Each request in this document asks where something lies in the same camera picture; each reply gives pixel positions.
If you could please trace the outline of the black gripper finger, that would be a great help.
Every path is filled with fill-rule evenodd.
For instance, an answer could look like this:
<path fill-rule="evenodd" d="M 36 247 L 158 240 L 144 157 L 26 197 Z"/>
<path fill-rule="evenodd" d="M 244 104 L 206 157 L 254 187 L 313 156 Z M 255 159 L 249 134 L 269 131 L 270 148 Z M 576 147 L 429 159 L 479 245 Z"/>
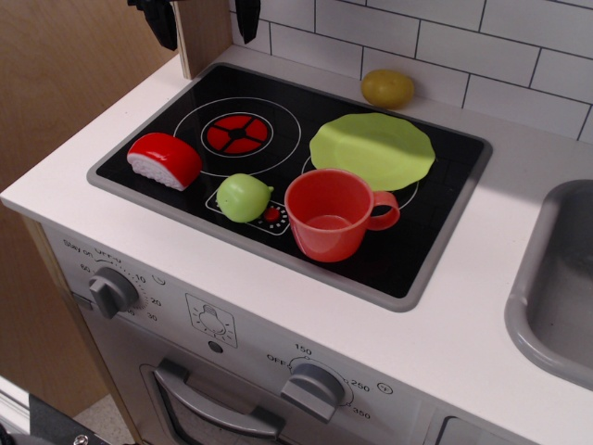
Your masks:
<path fill-rule="evenodd" d="M 259 0 L 235 0 L 237 26 L 244 44 L 252 42 L 259 26 Z"/>
<path fill-rule="evenodd" d="M 145 21 L 161 46 L 171 51 L 177 49 L 177 27 L 170 1 L 128 0 L 128 6 L 144 13 Z"/>

